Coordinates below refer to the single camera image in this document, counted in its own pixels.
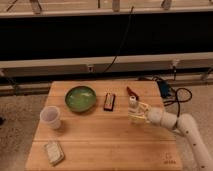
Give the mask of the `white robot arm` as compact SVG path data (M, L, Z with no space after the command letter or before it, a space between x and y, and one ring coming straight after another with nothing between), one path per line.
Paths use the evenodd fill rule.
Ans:
M184 136L191 147L199 171L213 171L213 157L201 137L195 119L190 114L177 116L142 102L131 102L128 111L132 122L150 123Z

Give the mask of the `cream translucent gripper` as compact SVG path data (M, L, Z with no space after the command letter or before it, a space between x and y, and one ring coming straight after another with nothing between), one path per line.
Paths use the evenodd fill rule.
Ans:
M139 102L137 105L128 108L128 116L133 124L149 123L148 112L150 106L146 103Z

